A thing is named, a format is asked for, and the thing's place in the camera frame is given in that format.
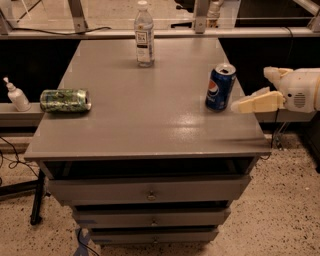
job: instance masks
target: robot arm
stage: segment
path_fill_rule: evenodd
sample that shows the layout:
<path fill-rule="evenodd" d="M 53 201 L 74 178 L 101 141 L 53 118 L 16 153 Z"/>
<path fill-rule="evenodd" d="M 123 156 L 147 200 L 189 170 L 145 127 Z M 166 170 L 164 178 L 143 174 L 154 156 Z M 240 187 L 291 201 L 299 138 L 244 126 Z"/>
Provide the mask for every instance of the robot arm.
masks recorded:
<path fill-rule="evenodd" d="M 320 68 L 264 68 L 264 76 L 277 91 L 263 88 L 235 101 L 231 110 L 238 113 L 272 112 L 285 108 L 310 113 L 320 110 Z"/>

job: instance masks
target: wire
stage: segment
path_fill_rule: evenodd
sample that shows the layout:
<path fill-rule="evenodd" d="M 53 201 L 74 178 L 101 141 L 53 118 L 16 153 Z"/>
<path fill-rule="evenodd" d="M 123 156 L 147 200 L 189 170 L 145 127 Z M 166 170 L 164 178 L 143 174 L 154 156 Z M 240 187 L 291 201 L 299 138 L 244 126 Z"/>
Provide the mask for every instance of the wire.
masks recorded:
<path fill-rule="evenodd" d="M 71 33 L 60 33 L 60 32 L 35 29 L 35 28 L 12 28 L 12 30 L 34 31 L 34 32 L 41 32 L 41 33 L 47 33 L 47 34 L 53 34 L 53 35 L 63 35 L 63 36 L 84 35 L 86 33 L 94 32 L 94 31 L 98 31 L 98 30 L 103 30 L 103 29 L 111 29 L 111 27 L 99 27 L 99 28 L 94 28 L 94 29 L 88 29 L 88 30 L 82 31 L 82 32 L 71 32 Z"/>
<path fill-rule="evenodd" d="M 24 18 L 24 16 L 26 16 L 29 12 L 31 12 L 39 3 L 41 3 L 42 0 L 39 0 L 38 2 L 36 2 L 34 5 L 32 5 L 24 14 L 22 14 L 20 16 L 20 18 L 18 19 L 17 23 L 20 22 L 20 20 L 22 20 Z"/>
<path fill-rule="evenodd" d="M 82 232 L 82 228 L 79 228 L 79 232 L 78 232 L 78 235 L 77 235 L 77 239 L 78 239 L 79 244 L 81 244 L 82 246 L 84 246 L 85 248 L 87 248 L 87 249 L 88 249 L 89 251 L 91 251 L 94 255 L 99 256 L 99 254 L 98 254 L 95 250 L 91 249 L 89 246 L 87 246 L 86 244 L 84 244 L 84 243 L 82 243 L 82 242 L 80 241 L 80 234 L 81 234 L 81 232 Z"/>
<path fill-rule="evenodd" d="M 276 116 L 275 116 L 275 119 L 274 119 L 274 122 L 273 122 L 274 124 L 276 124 L 277 121 L 278 121 L 278 114 L 279 114 L 279 109 L 277 109 Z M 274 141 L 275 132 L 276 132 L 276 129 L 273 130 L 272 135 L 271 135 L 270 149 L 272 149 L 272 147 L 273 147 L 273 141 Z M 260 159 L 268 160 L 270 158 L 270 156 L 271 156 L 271 153 L 267 158 L 260 157 Z"/>
<path fill-rule="evenodd" d="M 28 9 L 18 20 L 18 22 L 24 18 L 24 16 L 27 15 L 28 12 L 30 12 L 33 8 L 35 8 L 40 2 L 42 2 L 42 0 L 39 0 L 38 2 L 36 2 L 30 9 Z M 41 32 L 41 33 L 47 33 L 47 34 L 52 34 L 52 35 L 63 35 L 63 36 L 68 36 L 68 35 L 84 35 L 86 33 L 90 33 L 90 32 L 94 32 L 94 31 L 98 31 L 98 30 L 104 30 L 104 29 L 111 29 L 111 27 L 98 27 L 98 28 L 94 28 L 94 29 L 87 29 L 86 31 L 82 31 L 82 32 L 71 32 L 71 33 L 61 33 L 61 32 L 54 32 L 54 31 L 50 31 L 50 30 L 42 30 L 42 29 L 35 29 L 35 28 L 15 28 L 11 25 L 10 22 L 8 22 L 6 20 L 7 24 L 10 26 L 10 28 L 12 30 L 22 30 L 22 31 L 34 31 L 34 32 Z"/>
<path fill-rule="evenodd" d="M 18 152 L 17 152 L 16 148 L 14 147 L 14 145 L 11 144 L 9 141 L 5 140 L 2 137 L 0 137 L 0 139 L 3 140 L 5 143 L 7 143 L 8 145 L 10 145 L 13 148 L 13 151 L 14 151 L 14 154 L 15 154 L 15 159 L 16 159 L 16 160 L 11 160 L 9 158 L 4 157 L 2 151 L 0 150 L 0 158 L 1 158 L 0 168 L 1 168 L 2 164 L 3 164 L 3 159 L 6 159 L 6 160 L 8 160 L 10 162 L 9 165 L 8 165 L 10 169 L 14 169 L 14 168 L 17 167 L 17 165 L 23 164 L 23 165 L 27 166 L 33 172 L 33 174 L 36 177 L 38 177 L 38 175 L 35 173 L 35 171 L 31 167 L 33 165 L 29 164 L 30 162 L 26 162 L 26 161 L 21 161 L 20 160 Z"/>
<path fill-rule="evenodd" d="M 292 51 L 292 48 L 293 48 L 293 33 L 292 33 L 290 28 L 288 28 L 288 27 L 285 27 L 285 28 L 289 30 L 290 35 L 291 35 L 290 49 L 289 49 L 288 56 L 287 56 L 287 59 L 286 59 L 286 62 L 285 62 L 285 66 L 286 66 L 286 65 L 288 65 L 288 61 L 289 61 L 289 58 L 291 56 L 291 51 Z"/>

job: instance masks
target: speckled floor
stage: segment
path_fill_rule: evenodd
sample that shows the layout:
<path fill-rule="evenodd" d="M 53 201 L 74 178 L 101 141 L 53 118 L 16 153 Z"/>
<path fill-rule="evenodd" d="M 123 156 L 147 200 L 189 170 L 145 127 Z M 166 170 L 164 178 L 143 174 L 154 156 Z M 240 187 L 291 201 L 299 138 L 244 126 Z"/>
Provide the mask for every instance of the speckled floor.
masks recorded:
<path fill-rule="evenodd" d="M 320 255 L 320 174 L 297 135 L 284 135 L 283 146 L 283 151 L 273 149 L 268 160 L 258 161 L 251 183 L 232 203 L 229 218 L 210 243 L 88 245 L 106 256 Z M 12 154 L 5 157 L 14 159 Z M 4 160 L 0 169 L 3 185 L 35 178 L 26 166 L 9 169 L 8 164 Z M 30 193 L 1 198 L 1 256 L 93 255 L 78 248 L 78 226 L 68 207 L 44 197 L 42 222 L 31 226 L 32 204 Z"/>

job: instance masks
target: drawer front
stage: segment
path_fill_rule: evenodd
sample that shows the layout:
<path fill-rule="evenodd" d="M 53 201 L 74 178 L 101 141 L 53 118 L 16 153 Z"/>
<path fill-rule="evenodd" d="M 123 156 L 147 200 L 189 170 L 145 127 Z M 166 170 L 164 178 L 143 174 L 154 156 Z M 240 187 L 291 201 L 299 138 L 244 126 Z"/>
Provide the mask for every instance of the drawer front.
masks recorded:
<path fill-rule="evenodd" d="M 73 214 L 76 222 L 84 228 L 116 227 L 166 227 L 166 226 L 208 226 L 221 225 L 230 214 L 230 209 L 212 212 L 158 213 L 154 214 Z"/>
<path fill-rule="evenodd" d="M 210 242 L 217 236 L 218 231 L 186 232 L 164 234 L 121 234 L 103 235 L 90 232 L 91 239 L 96 244 L 157 244 L 171 242 Z"/>
<path fill-rule="evenodd" d="M 238 199 L 249 181 L 249 176 L 173 182 L 50 180 L 48 189 L 68 205 L 220 201 Z"/>

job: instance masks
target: beer can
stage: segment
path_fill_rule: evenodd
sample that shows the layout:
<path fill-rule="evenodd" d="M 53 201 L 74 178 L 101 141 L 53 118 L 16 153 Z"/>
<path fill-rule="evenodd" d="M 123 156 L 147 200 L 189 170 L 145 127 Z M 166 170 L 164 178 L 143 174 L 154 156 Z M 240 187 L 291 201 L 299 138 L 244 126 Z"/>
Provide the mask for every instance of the beer can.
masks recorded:
<path fill-rule="evenodd" d="M 44 112 L 84 112 L 90 110 L 91 101 L 85 89 L 44 90 L 40 107 Z"/>

